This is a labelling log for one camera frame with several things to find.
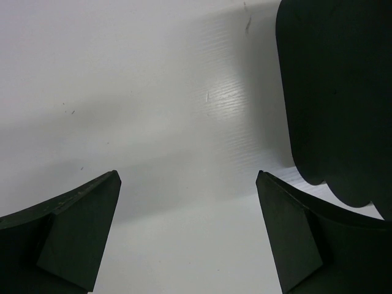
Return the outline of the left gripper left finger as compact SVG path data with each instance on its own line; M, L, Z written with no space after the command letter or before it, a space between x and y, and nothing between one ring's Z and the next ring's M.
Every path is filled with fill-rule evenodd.
M121 188L116 170L1 217L1 293L91 293Z

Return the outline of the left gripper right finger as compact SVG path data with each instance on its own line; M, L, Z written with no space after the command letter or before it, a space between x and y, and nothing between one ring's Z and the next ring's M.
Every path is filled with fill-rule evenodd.
M260 171L258 197L283 293L391 293L391 222Z

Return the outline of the black drawer cabinet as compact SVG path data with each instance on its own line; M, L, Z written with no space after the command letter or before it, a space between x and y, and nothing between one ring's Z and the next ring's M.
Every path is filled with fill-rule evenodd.
M391 2L282 1L276 43L294 163L391 219Z

